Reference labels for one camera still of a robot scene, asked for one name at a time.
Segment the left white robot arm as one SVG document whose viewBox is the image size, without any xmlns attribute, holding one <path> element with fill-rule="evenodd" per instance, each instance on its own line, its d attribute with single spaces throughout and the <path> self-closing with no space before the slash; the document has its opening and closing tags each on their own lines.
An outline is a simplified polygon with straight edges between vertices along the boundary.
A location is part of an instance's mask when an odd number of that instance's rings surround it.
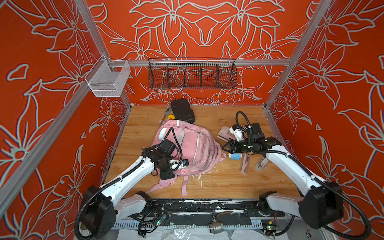
<svg viewBox="0 0 384 240">
<path fill-rule="evenodd" d="M 147 204 L 146 194 L 137 193 L 122 202 L 126 193 L 145 176 L 158 170 L 170 176 L 182 165 L 183 152 L 176 147 L 143 148 L 137 160 L 106 184 L 89 187 L 83 197 L 75 220 L 75 236 L 79 240 L 100 239 L 112 228 L 118 218 L 134 216 L 143 211 Z"/>
</svg>

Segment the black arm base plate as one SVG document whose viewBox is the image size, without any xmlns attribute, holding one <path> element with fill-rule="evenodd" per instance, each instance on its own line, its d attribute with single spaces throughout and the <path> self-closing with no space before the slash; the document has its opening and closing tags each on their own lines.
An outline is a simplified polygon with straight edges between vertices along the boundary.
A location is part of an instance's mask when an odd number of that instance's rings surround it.
<svg viewBox="0 0 384 240">
<path fill-rule="evenodd" d="M 159 208 L 167 214 L 192 215 L 214 214 L 232 211 L 236 214 L 244 214 L 247 217 L 258 218 L 282 218 L 283 212 L 273 212 L 262 215 L 259 212 L 257 199 L 153 199 L 147 204 L 148 209 Z"/>
</svg>

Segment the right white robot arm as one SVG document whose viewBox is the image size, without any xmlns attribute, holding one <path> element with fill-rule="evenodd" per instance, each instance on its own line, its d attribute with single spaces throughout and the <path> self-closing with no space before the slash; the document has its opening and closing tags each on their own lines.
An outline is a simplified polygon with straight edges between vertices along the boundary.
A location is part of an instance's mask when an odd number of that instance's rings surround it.
<svg viewBox="0 0 384 240">
<path fill-rule="evenodd" d="M 328 182 L 319 177 L 300 163 L 274 137 L 248 140 L 228 141 L 222 149 L 229 154 L 253 153 L 262 155 L 265 159 L 279 167 L 298 187 L 302 194 L 300 198 L 292 198 L 269 191 L 259 196 L 258 211 L 264 216 L 275 211 L 287 213 L 301 218 L 313 229 L 324 228 L 333 234 L 349 240 L 366 240 L 372 232 L 369 219 L 363 211 L 349 200 L 342 187 L 336 182 Z M 359 235 L 347 235 L 329 227 L 329 224 L 344 217 L 344 204 L 347 203 L 361 216 L 365 225 Z"/>
</svg>

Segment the pink student backpack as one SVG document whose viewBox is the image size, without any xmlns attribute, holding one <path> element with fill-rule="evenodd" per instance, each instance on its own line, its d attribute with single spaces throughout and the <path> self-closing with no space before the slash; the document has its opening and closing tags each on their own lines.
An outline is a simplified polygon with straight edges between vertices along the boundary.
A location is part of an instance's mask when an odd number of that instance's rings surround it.
<svg viewBox="0 0 384 240">
<path fill-rule="evenodd" d="M 227 157 L 211 132 L 181 120 L 165 122 L 159 128 L 153 145 L 160 144 L 163 139 L 167 139 L 175 145 L 180 144 L 183 159 L 188 160 L 189 165 L 176 170 L 170 179 L 160 180 L 157 185 L 147 191 L 148 194 L 172 185 L 176 179 L 183 177 L 182 196 L 185 197 L 189 177 L 210 172 L 216 164 Z"/>
</svg>

